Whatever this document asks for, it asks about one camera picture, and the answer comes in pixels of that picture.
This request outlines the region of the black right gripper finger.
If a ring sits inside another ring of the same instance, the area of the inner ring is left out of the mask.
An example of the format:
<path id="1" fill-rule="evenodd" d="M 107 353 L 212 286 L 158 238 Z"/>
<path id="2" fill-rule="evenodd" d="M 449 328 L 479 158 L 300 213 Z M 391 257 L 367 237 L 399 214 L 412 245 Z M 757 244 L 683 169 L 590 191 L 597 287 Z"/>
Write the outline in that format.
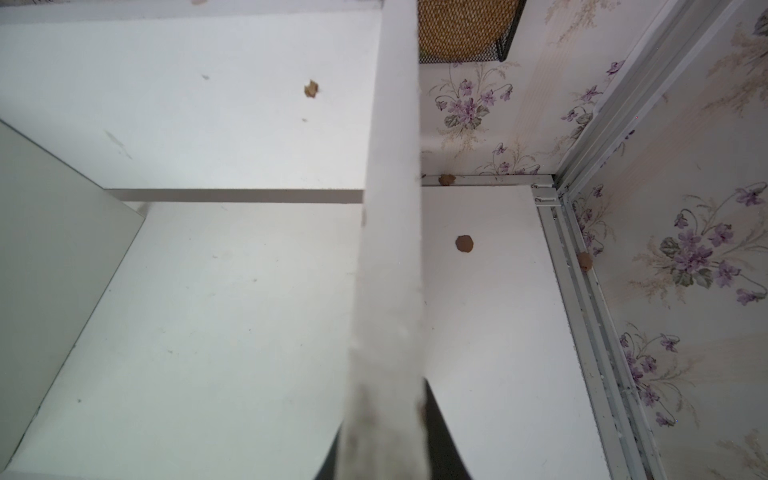
<path id="1" fill-rule="evenodd" d="M 432 480 L 470 480 L 471 475 L 464 465 L 427 380 L 424 380 L 424 390 L 422 420 L 427 436 L 430 478 Z"/>

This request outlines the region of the white wooden bookshelf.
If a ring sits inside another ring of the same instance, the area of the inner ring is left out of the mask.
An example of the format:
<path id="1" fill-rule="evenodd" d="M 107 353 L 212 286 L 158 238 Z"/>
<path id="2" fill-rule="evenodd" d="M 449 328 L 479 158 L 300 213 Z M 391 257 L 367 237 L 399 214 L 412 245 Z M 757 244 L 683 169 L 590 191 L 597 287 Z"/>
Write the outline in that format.
<path id="1" fill-rule="evenodd" d="M 5 479 L 426 479 L 412 1 L 1 5 Z"/>

